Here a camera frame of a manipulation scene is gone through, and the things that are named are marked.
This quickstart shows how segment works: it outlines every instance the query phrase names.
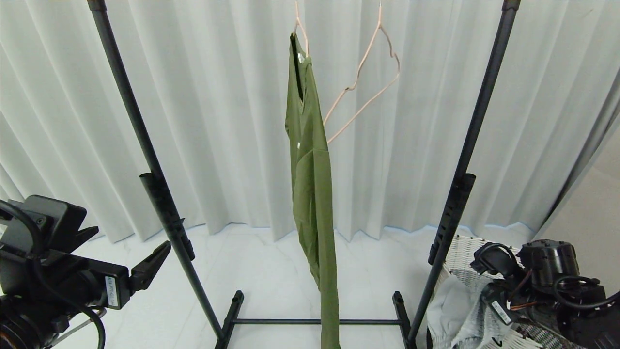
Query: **white wicker basket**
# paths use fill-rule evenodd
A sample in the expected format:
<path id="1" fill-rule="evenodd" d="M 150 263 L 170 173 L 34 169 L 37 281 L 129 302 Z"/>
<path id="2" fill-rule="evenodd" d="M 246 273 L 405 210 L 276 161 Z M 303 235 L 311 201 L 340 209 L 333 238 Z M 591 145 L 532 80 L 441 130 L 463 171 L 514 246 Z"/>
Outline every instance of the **white wicker basket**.
<path id="1" fill-rule="evenodd" d="M 483 276 L 478 276 L 476 273 L 472 273 L 472 269 L 469 266 L 474 258 L 474 252 L 487 242 L 489 241 L 482 238 L 455 235 L 439 276 L 439 281 L 435 286 L 435 291 L 437 291 L 439 285 L 447 279 L 450 274 L 455 275 L 468 286 L 476 280 L 476 278 L 501 278 L 499 274 L 493 276 L 488 273 Z M 519 249 L 514 247 L 510 248 L 515 254 L 519 252 Z M 567 348 L 567 344 L 560 342 L 560 339 L 552 333 L 523 324 L 513 325 L 506 337 L 502 339 L 501 344 L 502 349 Z M 484 348 L 500 348 L 500 346 L 492 342 L 487 344 Z"/>

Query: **hanging shirt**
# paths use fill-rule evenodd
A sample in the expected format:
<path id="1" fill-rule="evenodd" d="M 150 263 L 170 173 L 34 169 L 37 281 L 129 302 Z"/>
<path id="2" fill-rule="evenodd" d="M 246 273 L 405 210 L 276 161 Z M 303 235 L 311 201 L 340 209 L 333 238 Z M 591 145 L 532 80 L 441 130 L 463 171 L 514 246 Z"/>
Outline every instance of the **hanging shirt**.
<path id="1" fill-rule="evenodd" d="M 321 349 L 339 349 L 332 170 L 312 60 L 291 34 L 286 133 L 291 148 L 293 217 L 321 292 Z"/>

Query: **rack base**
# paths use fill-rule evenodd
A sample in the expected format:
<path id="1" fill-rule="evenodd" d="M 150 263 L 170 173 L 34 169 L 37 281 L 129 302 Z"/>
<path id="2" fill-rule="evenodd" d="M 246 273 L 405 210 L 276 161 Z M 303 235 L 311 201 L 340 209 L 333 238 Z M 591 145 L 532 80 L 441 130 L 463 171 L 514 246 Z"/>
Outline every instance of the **rack base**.
<path id="1" fill-rule="evenodd" d="M 255 325 L 320 325 L 320 319 L 240 319 L 239 311 L 243 304 L 244 295 L 242 291 L 235 292 L 228 309 L 228 314 L 222 326 L 223 337 L 215 344 L 215 349 L 228 349 L 235 325 L 255 324 Z M 341 325 L 397 325 L 401 328 L 402 341 L 405 349 L 415 349 L 414 343 L 409 343 L 407 334 L 411 330 L 405 302 L 402 300 L 401 293 L 396 291 L 392 296 L 392 302 L 396 310 L 395 320 L 373 320 L 373 319 L 341 319 Z"/>

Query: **horizontal bar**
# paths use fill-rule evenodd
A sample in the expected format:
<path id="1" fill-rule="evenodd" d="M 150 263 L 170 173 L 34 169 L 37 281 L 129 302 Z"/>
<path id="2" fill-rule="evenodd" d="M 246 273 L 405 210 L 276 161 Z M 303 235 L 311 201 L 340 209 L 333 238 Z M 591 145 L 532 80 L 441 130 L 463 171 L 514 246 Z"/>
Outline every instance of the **horizontal bar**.
<path id="1" fill-rule="evenodd" d="M 234 319 L 234 324 L 252 325 L 320 325 L 320 319 Z M 400 325 L 400 320 L 340 319 L 341 325 Z"/>

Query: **tile floor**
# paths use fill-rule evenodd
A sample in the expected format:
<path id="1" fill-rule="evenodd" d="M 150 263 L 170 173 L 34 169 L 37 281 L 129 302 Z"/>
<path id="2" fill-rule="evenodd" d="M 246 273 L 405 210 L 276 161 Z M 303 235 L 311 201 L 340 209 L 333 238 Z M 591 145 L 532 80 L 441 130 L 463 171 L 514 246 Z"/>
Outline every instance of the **tile floor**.
<path id="1" fill-rule="evenodd" d="M 468 234 L 465 229 L 459 231 Z M 270 241 L 265 229 L 229 225 L 207 236 L 203 227 L 188 230 L 197 258 L 194 265 L 222 322 L 235 291 L 244 291 L 240 317 L 308 318 L 319 316 L 319 293 L 297 234 Z M 358 233 L 351 242 L 336 235 L 341 318 L 395 319 L 392 294 L 400 291 L 412 318 L 430 266 L 428 249 L 435 229 L 414 233 L 385 229 L 381 240 Z M 488 227 L 483 237 L 512 245 L 527 241 L 527 228 Z M 140 243 L 136 237 L 111 244 L 99 238 L 76 254 L 130 268 L 165 239 L 163 233 Z M 108 349 L 213 348 L 215 335 L 172 252 L 147 291 L 136 293 L 120 311 L 104 317 Z M 418 336 L 419 348 L 423 334 Z M 88 326 L 58 349 L 95 348 L 97 334 Z M 396 326 L 342 326 L 343 349 L 400 349 Z M 229 349 L 320 348 L 320 326 L 239 325 Z"/>

